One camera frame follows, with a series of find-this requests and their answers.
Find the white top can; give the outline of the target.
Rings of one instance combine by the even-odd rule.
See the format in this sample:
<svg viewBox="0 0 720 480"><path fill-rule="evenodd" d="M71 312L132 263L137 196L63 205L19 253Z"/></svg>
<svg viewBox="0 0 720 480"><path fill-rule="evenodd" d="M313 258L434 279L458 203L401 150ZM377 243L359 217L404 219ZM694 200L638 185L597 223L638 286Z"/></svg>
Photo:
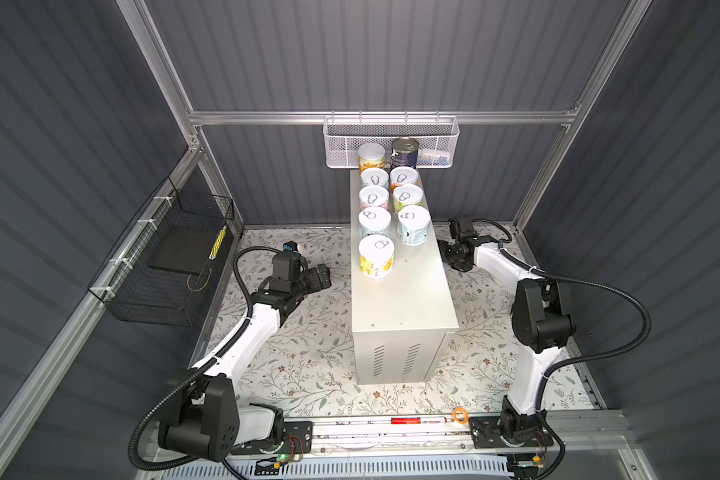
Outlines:
<svg viewBox="0 0 720 480"><path fill-rule="evenodd" d="M390 235L392 216L383 207L369 206L362 209L358 215L359 235L363 239L371 235Z"/></svg>

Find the yellow highlighter pen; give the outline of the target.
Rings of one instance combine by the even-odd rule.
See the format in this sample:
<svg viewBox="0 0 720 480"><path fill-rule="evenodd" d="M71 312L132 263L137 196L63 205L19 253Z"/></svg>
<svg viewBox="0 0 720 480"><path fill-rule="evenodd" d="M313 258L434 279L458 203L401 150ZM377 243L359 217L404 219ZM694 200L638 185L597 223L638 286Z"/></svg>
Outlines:
<svg viewBox="0 0 720 480"><path fill-rule="evenodd" d="M215 260L215 259L217 258L218 252L219 252L219 250L220 250L220 248L221 248L221 246L222 246L222 244L223 244L223 241L224 241L224 239L225 239L226 233L227 233L227 226L223 226L223 227L220 229L220 231L218 232L218 234L217 234L217 236L216 236L216 238L215 238L215 240L214 240L214 243L213 243L213 245L212 245L212 247L211 247L211 250L210 250L209 256L208 256L208 260L209 260L209 261L213 261L213 260Z"/></svg>

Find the green label can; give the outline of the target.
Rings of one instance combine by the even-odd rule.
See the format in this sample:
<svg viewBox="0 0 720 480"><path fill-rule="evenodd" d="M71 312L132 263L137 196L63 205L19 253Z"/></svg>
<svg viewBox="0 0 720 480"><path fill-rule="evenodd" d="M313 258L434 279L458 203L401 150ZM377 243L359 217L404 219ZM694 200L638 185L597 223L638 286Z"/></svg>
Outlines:
<svg viewBox="0 0 720 480"><path fill-rule="evenodd" d="M421 187L415 184L403 184L394 189L393 208L399 213L406 206L421 206L424 201L424 192Z"/></svg>

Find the white metal cabinet counter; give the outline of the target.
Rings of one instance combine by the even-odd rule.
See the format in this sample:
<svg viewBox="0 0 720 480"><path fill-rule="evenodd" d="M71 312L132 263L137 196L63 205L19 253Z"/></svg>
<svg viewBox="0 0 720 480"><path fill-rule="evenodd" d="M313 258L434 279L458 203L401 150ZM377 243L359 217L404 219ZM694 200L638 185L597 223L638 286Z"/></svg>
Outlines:
<svg viewBox="0 0 720 480"><path fill-rule="evenodd" d="M362 272L359 214L361 179L350 174L351 305L357 383L413 383L429 380L459 330L435 231L424 241L402 243L391 222L391 270L382 278Z"/></svg>

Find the light teal can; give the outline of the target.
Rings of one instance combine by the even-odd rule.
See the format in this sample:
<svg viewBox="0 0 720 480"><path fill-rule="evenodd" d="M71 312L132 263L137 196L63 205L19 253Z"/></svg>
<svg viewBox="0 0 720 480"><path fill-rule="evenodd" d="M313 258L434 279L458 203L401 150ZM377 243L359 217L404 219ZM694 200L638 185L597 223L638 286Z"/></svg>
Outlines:
<svg viewBox="0 0 720 480"><path fill-rule="evenodd" d="M389 174L383 168L371 167L360 173L360 180L363 187L379 186L387 189L389 187Z"/></svg>

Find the dark blue tin can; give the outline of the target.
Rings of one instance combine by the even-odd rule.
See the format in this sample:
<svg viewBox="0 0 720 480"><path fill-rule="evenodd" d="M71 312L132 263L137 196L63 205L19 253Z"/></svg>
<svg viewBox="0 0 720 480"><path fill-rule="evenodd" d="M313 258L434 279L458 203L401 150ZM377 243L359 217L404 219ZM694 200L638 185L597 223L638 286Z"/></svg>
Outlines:
<svg viewBox="0 0 720 480"><path fill-rule="evenodd" d="M390 151L390 166L392 169L398 167L417 168L420 144L412 137L400 137L392 141Z"/></svg>

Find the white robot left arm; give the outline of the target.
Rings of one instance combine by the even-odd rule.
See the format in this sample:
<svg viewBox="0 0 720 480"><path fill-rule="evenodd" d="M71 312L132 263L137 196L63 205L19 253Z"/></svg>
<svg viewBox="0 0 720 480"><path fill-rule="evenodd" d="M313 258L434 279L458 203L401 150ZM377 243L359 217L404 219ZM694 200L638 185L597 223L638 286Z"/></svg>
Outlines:
<svg viewBox="0 0 720 480"><path fill-rule="evenodd" d="M233 274L246 302L242 319L205 357L171 386L155 414L160 448L179 453L177 464L206 459L220 462L239 446L274 449L285 436L282 410L264 404L238 405L236 388L249 363L278 332L304 299L331 287L330 268L311 267L293 248L263 247L271 252L272 273L251 292L239 271L248 247L233 258Z"/></svg>

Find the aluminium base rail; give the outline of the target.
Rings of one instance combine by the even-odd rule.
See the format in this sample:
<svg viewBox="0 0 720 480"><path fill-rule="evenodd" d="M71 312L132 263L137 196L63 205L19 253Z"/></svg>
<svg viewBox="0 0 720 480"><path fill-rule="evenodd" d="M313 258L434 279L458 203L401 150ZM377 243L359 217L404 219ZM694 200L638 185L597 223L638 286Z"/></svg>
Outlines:
<svg viewBox="0 0 720 480"><path fill-rule="evenodd" d="M275 418L267 438L231 439L222 432L222 446L230 455L290 455L330 453L334 450L550 448L549 428L532 416L505 427L497 415L469 417L461 410L448 415L285 419Z"/></svg>

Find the orange yellow fruit can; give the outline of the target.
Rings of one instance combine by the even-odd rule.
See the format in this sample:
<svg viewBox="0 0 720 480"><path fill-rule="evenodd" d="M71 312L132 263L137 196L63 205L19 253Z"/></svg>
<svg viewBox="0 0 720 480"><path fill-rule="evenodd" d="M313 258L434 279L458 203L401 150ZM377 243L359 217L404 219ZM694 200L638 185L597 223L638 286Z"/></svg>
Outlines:
<svg viewBox="0 0 720 480"><path fill-rule="evenodd" d="M385 168L386 151L383 145L375 142L364 143L358 148L357 154L360 172L370 168Z"/></svg>

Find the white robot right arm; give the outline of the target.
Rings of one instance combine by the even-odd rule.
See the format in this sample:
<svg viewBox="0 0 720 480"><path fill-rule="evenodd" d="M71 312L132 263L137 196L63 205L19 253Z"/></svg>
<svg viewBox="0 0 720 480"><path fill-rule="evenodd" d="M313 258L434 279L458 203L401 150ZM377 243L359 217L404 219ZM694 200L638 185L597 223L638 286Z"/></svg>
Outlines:
<svg viewBox="0 0 720 480"><path fill-rule="evenodd" d="M505 227L499 228L504 233L502 238L480 235L474 227L477 221L468 216L450 218L451 240L440 240L438 248L442 260L452 269L468 272L478 267L514 291L511 326L522 348L494 430L507 445L522 446L536 436L542 440L548 437L542 409L551 376L548 369L575 331L567 306L569 292L504 247L512 240Z"/></svg>

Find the pink label can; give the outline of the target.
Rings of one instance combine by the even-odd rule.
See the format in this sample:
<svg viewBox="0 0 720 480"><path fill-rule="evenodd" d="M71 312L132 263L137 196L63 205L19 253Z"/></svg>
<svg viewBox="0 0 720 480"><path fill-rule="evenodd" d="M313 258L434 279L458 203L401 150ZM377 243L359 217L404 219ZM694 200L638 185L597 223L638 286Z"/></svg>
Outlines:
<svg viewBox="0 0 720 480"><path fill-rule="evenodd" d="M389 181L392 190L403 185L417 185L419 182L419 173L415 168L399 166L390 171Z"/></svg>
<svg viewBox="0 0 720 480"><path fill-rule="evenodd" d="M359 191L360 210L369 207L389 209L389 190L378 185L368 185Z"/></svg>

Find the can with pull tab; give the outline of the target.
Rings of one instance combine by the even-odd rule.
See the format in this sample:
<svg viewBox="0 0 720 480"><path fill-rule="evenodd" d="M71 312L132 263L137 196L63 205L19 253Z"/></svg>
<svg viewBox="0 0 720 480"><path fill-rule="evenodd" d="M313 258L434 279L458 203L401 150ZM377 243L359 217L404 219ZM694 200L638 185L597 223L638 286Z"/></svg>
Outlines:
<svg viewBox="0 0 720 480"><path fill-rule="evenodd" d="M428 236L431 215L420 205L408 205L398 213L397 235L408 246L423 244Z"/></svg>

